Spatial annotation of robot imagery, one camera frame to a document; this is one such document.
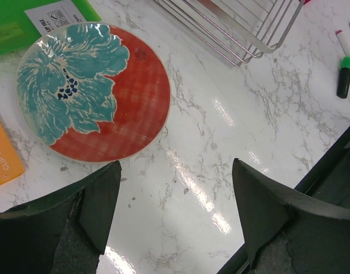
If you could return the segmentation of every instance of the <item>wire rack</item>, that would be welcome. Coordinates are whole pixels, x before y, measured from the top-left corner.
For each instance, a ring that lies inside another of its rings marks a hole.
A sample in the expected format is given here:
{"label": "wire rack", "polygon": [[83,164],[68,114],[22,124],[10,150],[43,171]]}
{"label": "wire rack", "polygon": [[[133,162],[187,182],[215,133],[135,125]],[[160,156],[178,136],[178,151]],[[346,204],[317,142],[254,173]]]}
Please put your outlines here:
{"label": "wire rack", "polygon": [[155,0],[239,67],[284,42],[305,0]]}

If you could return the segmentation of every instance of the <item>metal basket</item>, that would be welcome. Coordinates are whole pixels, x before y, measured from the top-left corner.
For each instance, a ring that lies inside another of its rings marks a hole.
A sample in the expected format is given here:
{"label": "metal basket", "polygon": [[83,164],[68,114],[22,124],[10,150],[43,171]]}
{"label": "metal basket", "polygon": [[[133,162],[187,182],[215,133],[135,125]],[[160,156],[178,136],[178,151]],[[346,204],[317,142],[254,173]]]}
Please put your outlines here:
{"label": "metal basket", "polygon": [[305,0],[156,0],[234,66],[278,49]]}

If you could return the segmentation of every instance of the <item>orange package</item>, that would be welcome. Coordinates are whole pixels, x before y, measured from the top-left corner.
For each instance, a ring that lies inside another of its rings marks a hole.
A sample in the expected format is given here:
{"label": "orange package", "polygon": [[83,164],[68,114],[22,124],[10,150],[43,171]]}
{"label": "orange package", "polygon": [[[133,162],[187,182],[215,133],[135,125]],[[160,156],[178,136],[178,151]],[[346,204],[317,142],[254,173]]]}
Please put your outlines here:
{"label": "orange package", "polygon": [[20,176],[24,171],[24,166],[0,124],[0,185]]}

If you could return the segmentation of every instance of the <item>floral plate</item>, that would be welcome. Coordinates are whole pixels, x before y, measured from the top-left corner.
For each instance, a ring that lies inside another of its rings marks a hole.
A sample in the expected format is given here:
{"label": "floral plate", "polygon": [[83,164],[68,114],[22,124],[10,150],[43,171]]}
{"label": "floral plate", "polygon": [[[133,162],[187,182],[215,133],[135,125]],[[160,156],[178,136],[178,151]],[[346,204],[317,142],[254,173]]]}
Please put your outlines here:
{"label": "floral plate", "polygon": [[85,162],[129,157],[150,144],[170,109],[167,73],[134,35],[101,23],[61,27],[35,42],[17,73],[34,134]]}

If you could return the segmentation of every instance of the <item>blue flower center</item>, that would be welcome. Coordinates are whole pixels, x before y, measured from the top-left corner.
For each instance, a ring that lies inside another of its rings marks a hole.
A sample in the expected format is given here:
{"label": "blue flower center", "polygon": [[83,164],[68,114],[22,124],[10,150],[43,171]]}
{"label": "blue flower center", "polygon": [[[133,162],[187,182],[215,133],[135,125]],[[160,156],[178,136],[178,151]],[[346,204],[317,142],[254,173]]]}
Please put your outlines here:
{"label": "blue flower center", "polygon": [[61,87],[59,89],[59,93],[57,95],[59,100],[65,100],[68,99],[70,96],[73,95],[73,93],[77,93],[78,89],[78,82],[71,76],[68,75],[67,70],[64,68],[63,72],[65,74],[65,77],[67,79],[67,86]]}

